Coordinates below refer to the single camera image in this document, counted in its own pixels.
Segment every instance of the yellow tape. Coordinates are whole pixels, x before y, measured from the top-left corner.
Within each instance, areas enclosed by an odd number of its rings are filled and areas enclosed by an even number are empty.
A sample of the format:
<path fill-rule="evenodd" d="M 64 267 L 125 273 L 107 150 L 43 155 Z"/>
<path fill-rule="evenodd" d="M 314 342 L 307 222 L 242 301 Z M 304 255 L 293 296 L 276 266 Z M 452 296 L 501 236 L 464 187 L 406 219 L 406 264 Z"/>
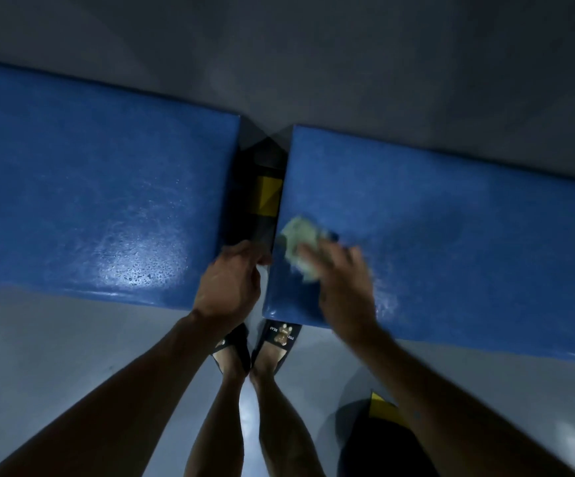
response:
<path fill-rule="evenodd" d="M 385 401 L 380 395 L 371 392 L 371 403 L 369 404 L 369 416 L 373 418 L 381 418 L 403 427 L 409 428 L 409 425 L 400 415 L 400 410 L 393 404 Z"/>
<path fill-rule="evenodd" d="M 254 183 L 249 211 L 259 216 L 276 217 L 282 188 L 282 179 L 258 176 Z"/>

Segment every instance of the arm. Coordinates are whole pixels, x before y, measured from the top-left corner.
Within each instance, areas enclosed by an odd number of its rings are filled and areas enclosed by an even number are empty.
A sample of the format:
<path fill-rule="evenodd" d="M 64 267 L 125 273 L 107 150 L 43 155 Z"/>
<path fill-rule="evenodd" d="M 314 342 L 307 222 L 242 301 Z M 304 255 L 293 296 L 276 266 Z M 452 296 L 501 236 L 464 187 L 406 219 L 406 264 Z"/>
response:
<path fill-rule="evenodd" d="M 269 264 L 261 247 L 225 248 L 202 277 L 190 314 L 5 459 L 0 477 L 141 476 L 197 370 L 259 299 L 256 264 Z"/>
<path fill-rule="evenodd" d="M 575 473 L 472 396 L 401 348 L 378 326 L 360 249 L 321 240 L 329 261 L 300 253 L 321 276 L 320 307 L 336 334 L 386 386 L 442 476 Z"/>

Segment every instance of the blue padded bench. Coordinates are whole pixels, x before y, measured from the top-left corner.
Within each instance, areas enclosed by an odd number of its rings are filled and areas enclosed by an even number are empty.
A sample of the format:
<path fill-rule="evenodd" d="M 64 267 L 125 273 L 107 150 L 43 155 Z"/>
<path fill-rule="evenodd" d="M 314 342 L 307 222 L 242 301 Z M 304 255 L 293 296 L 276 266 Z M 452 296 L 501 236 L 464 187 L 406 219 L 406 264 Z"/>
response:
<path fill-rule="evenodd" d="M 575 181 L 296 127 L 278 227 L 361 245 L 393 335 L 575 359 Z M 324 326 L 275 250 L 264 315 Z"/>
<path fill-rule="evenodd" d="M 0 65 L 0 284 L 189 307 L 239 117 Z"/>

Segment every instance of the leg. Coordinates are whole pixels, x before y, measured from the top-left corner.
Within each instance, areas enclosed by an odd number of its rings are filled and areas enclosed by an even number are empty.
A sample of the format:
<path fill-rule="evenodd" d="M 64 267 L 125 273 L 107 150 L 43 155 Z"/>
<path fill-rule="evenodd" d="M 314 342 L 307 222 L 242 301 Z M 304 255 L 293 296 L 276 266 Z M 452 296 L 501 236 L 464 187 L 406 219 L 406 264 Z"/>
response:
<path fill-rule="evenodd" d="M 239 477 L 244 465 L 239 395 L 245 372 L 233 346 L 214 357 L 223 372 L 223 382 L 199 430 L 184 477 Z"/>
<path fill-rule="evenodd" d="M 324 477 L 314 442 L 305 424 L 274 380 L 285 350 L 263 344 L 250 379 L 259 399 L 259 440 L 271 477 Z"/>

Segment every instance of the hand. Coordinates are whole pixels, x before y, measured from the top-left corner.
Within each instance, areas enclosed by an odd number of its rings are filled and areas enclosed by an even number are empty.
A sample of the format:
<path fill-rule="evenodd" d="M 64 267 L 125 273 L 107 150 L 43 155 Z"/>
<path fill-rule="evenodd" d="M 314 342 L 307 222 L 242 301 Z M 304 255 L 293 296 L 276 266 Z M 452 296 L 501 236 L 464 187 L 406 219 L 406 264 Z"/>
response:
<path fill-rule="evenodd" d="M 242 241 L 226 246 L 202 276 L 193 311 L 223 323 L 229 333 L 245 320 L 261 295 L 257 264 L 270 264 L 272 256 L 260 243 Z"/>
<path fill-rule="evenodd" d="M 318 246 L 328 258 L 307 245 L 298 251 L 320 275 L 318 304 L 327 323 L 345 343 L 378 329 L 373 285 L 360 248 L 347 249 L 326 239 L 320 239 Z"/>

